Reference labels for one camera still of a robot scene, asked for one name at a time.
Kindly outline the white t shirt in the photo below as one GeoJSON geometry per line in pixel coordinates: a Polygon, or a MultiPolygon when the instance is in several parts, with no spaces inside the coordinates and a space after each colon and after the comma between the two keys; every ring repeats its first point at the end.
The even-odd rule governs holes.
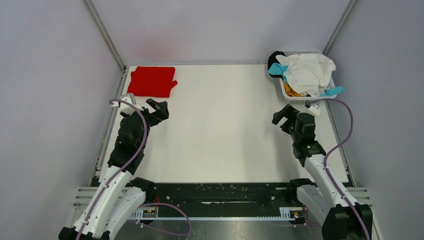
{"type": "Polygon", "coordinates": [[[297,93],[307,93],[316,99],[325,89],[331,88],[330,82],[336,65],[327,56],[320,53],[291,54],[277,56],[281,64],[287,64],[284,73],[287,84],[297,93]]]}

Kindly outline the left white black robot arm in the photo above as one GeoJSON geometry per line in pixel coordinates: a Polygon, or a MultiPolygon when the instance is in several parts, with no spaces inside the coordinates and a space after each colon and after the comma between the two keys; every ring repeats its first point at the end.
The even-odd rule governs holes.
{"type": "Polygon", "coordinates": [[[146,186],[131,186],[123,199],[118,197],[145,156],[151,127],[169,118],[168,103],[147,99],[153,111],[129,97],[110,103],[118,108],[122,119],[103,179],[80,218],[71,227],[62,228],[60,240],[112,240],[139,205],[148,206],[155,200],[154,190],[146,186]]]}

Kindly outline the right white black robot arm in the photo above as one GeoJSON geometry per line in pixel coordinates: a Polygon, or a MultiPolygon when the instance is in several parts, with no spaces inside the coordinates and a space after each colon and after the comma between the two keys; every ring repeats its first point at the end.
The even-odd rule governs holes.
{"type": "Polygon", "coordinates": [[[358,240],[372,238],[373,212],[368,204],[360,203],[333,174],[329,153],[316,140],[315,117],[320,108],[316,104],[299,111],[287,104],[273,114],[272,123],[286,121],[281,130],[290,135],[293,155],[310,174],[308,178],[292,179],[287,201],[293,206],[303,205],[305,215],[313,215],[321,226],[324,240],[358,240]]]}

